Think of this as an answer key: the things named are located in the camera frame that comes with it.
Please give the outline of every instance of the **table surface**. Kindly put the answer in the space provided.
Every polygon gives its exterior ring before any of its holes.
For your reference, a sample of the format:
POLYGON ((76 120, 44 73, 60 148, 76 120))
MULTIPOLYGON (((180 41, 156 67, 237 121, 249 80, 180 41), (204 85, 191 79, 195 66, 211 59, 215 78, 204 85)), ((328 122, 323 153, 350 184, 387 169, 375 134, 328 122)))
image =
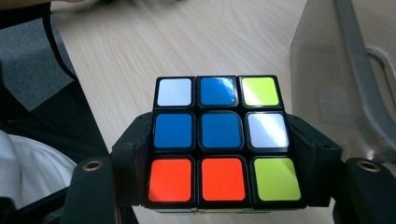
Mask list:
MULTIPOLYGON (((290 44, 305 0, 54 2, 52 13, 109 150, 151 111, 157 77, 277 75, 291 113, 290 44)), ((331 208, 261 215, 157 214, 140 223, 332 223, 331 208)))

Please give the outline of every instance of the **rubik's cube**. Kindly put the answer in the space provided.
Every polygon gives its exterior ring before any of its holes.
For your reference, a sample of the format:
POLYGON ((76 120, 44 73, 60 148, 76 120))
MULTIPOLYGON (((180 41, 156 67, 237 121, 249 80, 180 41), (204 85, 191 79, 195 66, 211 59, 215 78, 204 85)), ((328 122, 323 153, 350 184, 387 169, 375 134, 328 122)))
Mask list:
POLYGON ((304 207, 288 128, 275 76, 159 77, 144 206, 304 207))

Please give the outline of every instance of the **yellow-green sticker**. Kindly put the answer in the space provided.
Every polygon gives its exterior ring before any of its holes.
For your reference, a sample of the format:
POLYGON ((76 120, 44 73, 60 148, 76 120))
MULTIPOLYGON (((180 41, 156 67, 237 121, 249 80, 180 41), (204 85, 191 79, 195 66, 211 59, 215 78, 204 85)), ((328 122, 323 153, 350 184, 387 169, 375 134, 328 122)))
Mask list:
POLYGON ((278 105, 276 84, 271 77, 245 77, 242 90, 246 105, 278 105))
POLYGON ((257 191, 262 201, 300 200, 300 188, 291 159, 256 159, 254 169, 257 191))

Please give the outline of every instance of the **orange sticker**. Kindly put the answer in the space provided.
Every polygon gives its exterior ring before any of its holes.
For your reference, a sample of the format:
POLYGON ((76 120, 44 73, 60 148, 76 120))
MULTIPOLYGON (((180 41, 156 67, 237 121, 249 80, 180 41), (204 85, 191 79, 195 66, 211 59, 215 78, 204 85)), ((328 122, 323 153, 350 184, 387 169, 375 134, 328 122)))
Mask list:
POLYGON ((191 161, 154 161, 151 164, 148 198, 152 202, 188 201, 191 198, 191 161))
POLYGON ((202 161, 203 197, 207 201, 243 201, 245 181, 237 158, 202 161))

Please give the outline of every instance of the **clear plastic panel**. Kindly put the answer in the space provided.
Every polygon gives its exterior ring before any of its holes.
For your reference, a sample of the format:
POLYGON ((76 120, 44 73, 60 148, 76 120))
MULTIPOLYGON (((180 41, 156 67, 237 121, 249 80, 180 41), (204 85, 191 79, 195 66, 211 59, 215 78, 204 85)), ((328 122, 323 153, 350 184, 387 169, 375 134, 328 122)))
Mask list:
POLYGON ((291 44, 293 114, 344 159, 396 161, 395 12, 394 0, 308 0, 291 44))

